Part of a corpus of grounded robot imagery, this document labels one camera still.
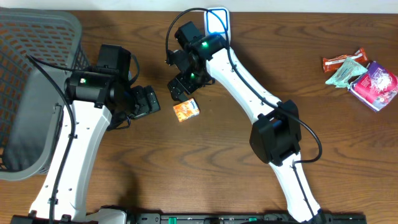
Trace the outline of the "orange tissue pack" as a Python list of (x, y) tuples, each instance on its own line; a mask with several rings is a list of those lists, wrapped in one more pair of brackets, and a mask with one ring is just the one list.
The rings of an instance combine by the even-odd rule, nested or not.
[(173, 110), (180, 123), (200, 114), (200, 109), (193, 98), (173, 106)]

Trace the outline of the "red chocolate bar wrapper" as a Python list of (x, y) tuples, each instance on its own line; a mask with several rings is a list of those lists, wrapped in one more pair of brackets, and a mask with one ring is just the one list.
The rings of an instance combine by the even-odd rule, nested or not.
[(323, 72), (326, 73), (337, 71), (347, 58), (350, 58), (358, 63), (364, 63), (369, 61), (365, 50), (363, 48), (360, 48), (352, 55), (340, 55), (335, 58), (322, 58)]

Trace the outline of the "green wet wipes pack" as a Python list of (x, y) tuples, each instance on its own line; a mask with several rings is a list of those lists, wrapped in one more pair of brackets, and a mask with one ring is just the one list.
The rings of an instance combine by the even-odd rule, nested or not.
[(367, 68), (351, 58), (347, 58), (342, 66), (325, 82), (336, 88), (349, 88), (349, 80), (367, 72)]

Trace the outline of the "purple snack packet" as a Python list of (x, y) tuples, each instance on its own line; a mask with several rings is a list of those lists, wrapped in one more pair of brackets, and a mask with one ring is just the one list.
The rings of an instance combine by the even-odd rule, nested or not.
[(351, 84), (349, 92), (378, 112), (397, 95), (397, 76), (373, 61), (367, 66), (367, 72)]

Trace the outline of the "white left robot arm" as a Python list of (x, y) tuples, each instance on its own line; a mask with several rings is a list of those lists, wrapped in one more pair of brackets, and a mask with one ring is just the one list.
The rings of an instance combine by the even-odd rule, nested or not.
[(131, 76), (130, 64), (136, 56), (121, 46), (103, 44), (97, 64), (69, 69), (62, 87), (42, 68), (43, 61), (28, 59), (64, 102), (63, 123), (50, 169), (29, 213), (13, 215), (10, 223), (134, 223), (127, 209), (115, 205), (87, 214), (86, 195), (104, 133), (160, 110), (151, 86), (133, 86), (137, 77)]

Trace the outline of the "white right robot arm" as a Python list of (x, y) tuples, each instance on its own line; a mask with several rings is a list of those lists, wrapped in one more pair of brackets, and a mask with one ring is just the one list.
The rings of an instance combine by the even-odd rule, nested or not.
[(297, 105), (291, 100), (282, 102), (267, 91), (242, 65), (222, 35), (203, 35), (194, 23), (188, 22), (178, 28), (175, 38), (181, 48), (167, 52), (167, 63), (180, 71), (168, 84), (172, 99), (185, 102), (201, 87), (214, 82), (223, 85), (248, 116), (252, 124), (249, 144), (276, 174), (290, 216), (298, 222), (320, 221), (320, 205), (302, 168), (299, 142), (304, 123)]

